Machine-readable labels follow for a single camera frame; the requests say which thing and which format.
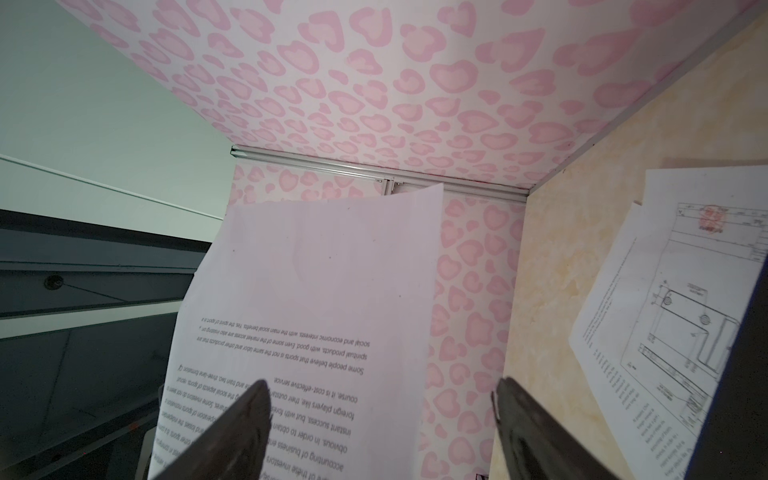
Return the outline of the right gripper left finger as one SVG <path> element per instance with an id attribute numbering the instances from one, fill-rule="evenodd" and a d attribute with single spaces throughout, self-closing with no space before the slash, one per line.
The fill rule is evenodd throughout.
<path id="1" fill-rule="evenodd" d="M 268 383 L 250 386 L 158 479 L 257 479 L 271 430 Z"/>

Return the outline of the orange and black folder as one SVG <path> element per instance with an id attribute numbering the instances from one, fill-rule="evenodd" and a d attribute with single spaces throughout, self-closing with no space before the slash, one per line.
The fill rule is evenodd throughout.
<path id="1" fill-rule="evenodd" d="M 766 267 L 756 282 L 685 477 L 767 477 Z"/>

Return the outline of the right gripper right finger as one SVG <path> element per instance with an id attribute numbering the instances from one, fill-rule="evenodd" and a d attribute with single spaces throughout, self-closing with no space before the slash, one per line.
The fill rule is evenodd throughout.
<path id="1" fill-rule="evenodd" d="M 491 393 L 493 415 L 511 479 L 614 479 L 516 380 Z"/>

